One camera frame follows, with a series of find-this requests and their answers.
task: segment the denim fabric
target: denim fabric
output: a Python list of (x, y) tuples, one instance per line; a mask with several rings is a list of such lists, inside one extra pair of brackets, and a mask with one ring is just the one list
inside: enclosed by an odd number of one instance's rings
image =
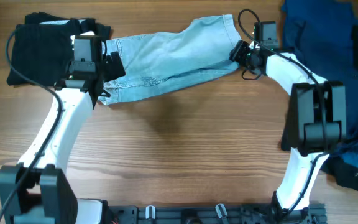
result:
[(181, 33), (158, 32), (108, 40), (126, 75), (104, 84), (105, 105), (142, 100), (214, 80), (238, 68), (229, 53), (240, 40), (232, 15), (195, 19)]

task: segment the jeans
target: jeans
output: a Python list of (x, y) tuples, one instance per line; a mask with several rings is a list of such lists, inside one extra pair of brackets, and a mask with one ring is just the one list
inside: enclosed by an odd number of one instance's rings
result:
[(105, 105), (142, 100), (214, 80), (231, 73), (229, 60), (240, 40), (232, 15), (195, 19), (180, 33), (158, 32), (106, 42), (108, 54), (118, 51), (124, 77), (104, 84), (111, 94)]

